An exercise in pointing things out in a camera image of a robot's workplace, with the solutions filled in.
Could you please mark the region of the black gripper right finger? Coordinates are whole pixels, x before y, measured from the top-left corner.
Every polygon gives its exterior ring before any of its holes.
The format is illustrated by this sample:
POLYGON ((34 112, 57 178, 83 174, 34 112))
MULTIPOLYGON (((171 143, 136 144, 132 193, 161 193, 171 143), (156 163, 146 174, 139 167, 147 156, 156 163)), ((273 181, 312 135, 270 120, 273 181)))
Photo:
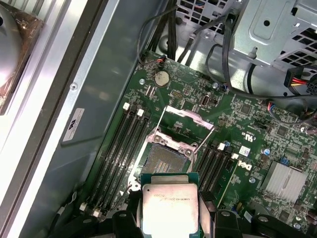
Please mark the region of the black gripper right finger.
POLYGON ((229 210, 219 210, 211 194, 199 192, 200 226, 206 238, 305 238, 306 235, 269 215, 245 221, 229 210))

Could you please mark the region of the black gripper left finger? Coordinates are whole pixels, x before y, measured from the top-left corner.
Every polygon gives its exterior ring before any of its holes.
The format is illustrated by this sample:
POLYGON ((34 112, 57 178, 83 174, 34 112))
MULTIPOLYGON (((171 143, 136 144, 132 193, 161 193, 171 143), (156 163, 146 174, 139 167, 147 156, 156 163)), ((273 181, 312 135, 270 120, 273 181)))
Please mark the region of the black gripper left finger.
POLYGON ((141 191, 132 191, 127 209, 116 211, 111 218, 100 222, 96 217, 82 215, 56 230, 58 238, 142 238, 137 225, 137 209, 141 191))

